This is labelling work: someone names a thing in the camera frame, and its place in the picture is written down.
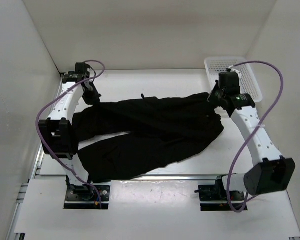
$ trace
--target table surface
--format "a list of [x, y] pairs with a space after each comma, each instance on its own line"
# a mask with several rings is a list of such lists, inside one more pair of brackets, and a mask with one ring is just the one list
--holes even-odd
[[[117, 102], [146, 97], [187, 97], [209, 92], [205, 70], [107, 71], [95, 85], [102, 101]], [[79, 102], [76, 112], [87, 106]], [[244, 140], [231, 119], [222, 118], [224, 132], [205, 151], [148, 175], [226, 174]], [[87, 146], [104, 138], [80, 144]], [[236, 173], [252, 167], [247, 149]], [[112, 181], [109, 210], [63, 209], [66, 184], [63, 169], [45, 156], [41, 178], [31, 180], [16, 233], [25, 240], [93, 239], [205, 239], [288, 240], [300, 237], [287, 192], [257, 197], [248, 211], [201, 212], [197, 181]]]

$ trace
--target crumpled black garment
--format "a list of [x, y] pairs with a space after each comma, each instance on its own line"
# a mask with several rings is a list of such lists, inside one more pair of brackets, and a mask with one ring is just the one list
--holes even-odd
[[95, 183], [128, 180], [201, 153], [224, 129], [208, 96], [101, 102], [74, 114], [80, 142], [130, 132], [79, 150], [89, 178]]

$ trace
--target white plastic basket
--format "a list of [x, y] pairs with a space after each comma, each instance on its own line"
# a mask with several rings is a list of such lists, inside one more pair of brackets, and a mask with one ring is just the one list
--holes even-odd
[[[225, 72], [226, 69], [232, 65], [247, 61], [244, 57], [237, 56], [221, 56], [208, 57], [204, 60], [206, 74], [209, 79], [211, 89], [219, 79], [219, 73]], [[261, 102], [263, 99], [260, 87], [258, 85], [255, 74], [250, 64], [235, 67], [242, 74], [240, 81], [241, 94], [250, 94], [255, 103]]]

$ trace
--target purple cable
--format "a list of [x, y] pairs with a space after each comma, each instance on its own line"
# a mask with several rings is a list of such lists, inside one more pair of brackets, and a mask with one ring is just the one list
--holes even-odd
[[257, 131], [259, 130], [261, 124], [264, 122], [264, 120], [266, 119], [268, 114], [272, 111], [272, 109], [278, 103], [278, 101], [279, 101], [279, 99], [282, 95], [282, 92], [284, 90], [284, 77], [283, 77], [282, 73], [280, 72], [280, 70], [276, 66], [272, 65], [271, 63], [265, 62], [265, 61], [245, 61], [245, 62], [235, 64], [235, 65], [231, 66], [230, 68], [238, 67], [240, 65], [245, 65], [245, 64], [264, 64], [264, 65], [268, 65], [269, 67], [273, 68], [279, 74], [279, 77], [280, 77], [280, 90], [279, 90], [279, 93], [278, 93], [277, 97], [275, 98], [274, 102], [272, 103], [272, 105], [269, 107], [269, 109], [265, 112], [263, 117], [260, 119], [260, 122], [259, 122], [258, 126], [254, 129], [254, 131], [250, 134], [250, 136], [244, 141], [243, 145], [240, 147], [239, 151], [235, 155], [235, 157], [233, 159], [233, 162], [230, 166], [230, 170], [229, 170], [229, 174], [228, 174], [229, 177], [228, 177], [227, 182], [226, 182], [226, 198], [227, 198], [227, 201], [228, 201], [228, 204], [229, 204], [231, 210], [236, 212], [236, 213], [241, 213], [245, 209], [245, 207], [247, 205], [247, 202], [249, 202], [250, 200], [256, 198], [257, 196], [253, 196], [253, 197], [248, 199], [249, 194], [246, 193], [246, 196], [245, 196], [245, 199], [243, 201], [242, 207], [240, 209], [236, 209], [233, 206], [233, 204], [231, 202], [231, 197], [230, 197], [230, 180], [231, 180], [232, 172], [235, 168], [236, 162], [238, 161], [238, 158], [239, 158], [240, 154], [242, 153], [244, 148], [248, 145], [250, 140], [254, 137], [254, 135], [257, 133]]
[[79, 176], [77, 176], [76, 172], [75, 172], [73, 169], [67, 167], [67, 166], [66, 166], [66, 165], [65, 165], [65, 164], [57, 157], [57, 155], [54, 153], [54, 151], [49, 147], [49, 145], [48, 145], [47, 142], [45, 141], [45, 139], [44, 139], [44, 137], [42, 136], [42, 134], [41, 134], [41, 132], [40, 132], [40, 129], [39, 129], [39, 120], [40, 120], [40, 116], [41, 116], [41, 114], [42, 114], [48, 107], [50, 107], [52, 104], [58, 102], [58, 101], [59, 101], [60, 99], [62, 99], [65, 95], [67, 95], [67, 94], [69, 93], [69, 91], [75, 89], [75, 88], [76, 88], [77, 86], [79, 86], [80, 84], [82, 84], [82, 83], [84, 83], [84, 82], [86, 82], [86, 81], [92, 80], [92, 79], [99, 78], [99, 77], [105, 72], [106, 66], [105, 66], [102, 62], [97, 61], [97, 60], [87, 60], [87, 61], [84, 61], [84, 63], [88, 63], [88, 62], [95, 62], [95, 63], [101, 64], [101, 65], [102, 65], [102, 71], [101, 71], [97, 76], [89, 77], [89, 78], [87, 78], [87, 79], [84, 79], [84, 80], [82, 80], [82, 81], [77, 82], [75, 85], [73, 85], [72, 87], [68, 88], [68, 90], [65, 91], [63, 94], [61, 94], [60, 96], [58, 96], [55, 100], [53, 100], [52, 102], [50, 102], [50, 103], [48, 103], [46, 106], [44, 106], [44, 107], [39, 111], [38, 115], [36, 116], [36, 119], [35, 119], [35, 128], [36, 128], [36, 132], [37, 132], [38, 135], [39, 135], [39, 138], [40, 138], [41, 141], [42, 141], [42, 144], [46, 147], [46, 149], [48, 150], [48, 152], [50, 153], [50, 155], [52, 156], [52, 158], [55, 159], [55, 160], [56, 160], [63, 168], [65, 168], [65, 169], [67, 169], [68, 171], [70, 171], [70, 172], [76, 177], [76, 179], [77, 179], [79, 182], [81, 182], [81, 183], [83, 183], [83, 184], [85, 184], [85, 185], [88, 185], [88, 186], [90, 186], [90, 187], [92, 187], [92, 188], [94, 189], [94, 191], [96, 192], [96, 194], [97, 194], [98, 197], [99, 197], [100, 209], [101, 209], [101, 208], [102, 208], [101, 196], [100, 196], [100, 193], [99, 193], [98, 189], [97, 189], [94, 185], [92, 185], [92, 184], [90, 184], [90, 183], [88, 183], [88, 182], [82, 180]]

